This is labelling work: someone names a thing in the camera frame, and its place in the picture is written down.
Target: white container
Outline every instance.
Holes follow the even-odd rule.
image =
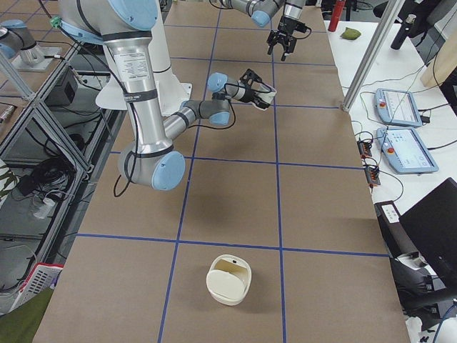
[[[206,275],[206,287],[218,302],[233,306],[243,301],[251,286],[251,267],[233,255],[217,257]]]

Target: green connector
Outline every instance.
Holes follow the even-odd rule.
[[[54,16],[53,18],[51,18],[51,20],[49,20],[49,22],[51,23],[52,27],[58,29],[59,27],[61,27],[62,18],[60,16]]]

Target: device screen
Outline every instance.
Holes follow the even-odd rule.
[[[384,91],[388,115],[395,120],[416,121],[409,94],[398,91]]]
[[[388,140],[404,168],[431,167],[422,146],[410,130],[387,131]]]

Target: black monitor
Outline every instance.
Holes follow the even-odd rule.
[[[446,287],[457,287],[457,183],[446,179],[400,216],[400,223]]]

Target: sticker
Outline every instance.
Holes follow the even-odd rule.
[[[149,79],[149,68],[144,52],[114,55],[122,82]]]
[[[393,207],[393,205],[384,205],[384,206],[381,206],[381,208],[383,209],[384,214],[386,215],[389,223],[392,224],[392,223],[399,222],[398,213],[395,210],[395,207]]]

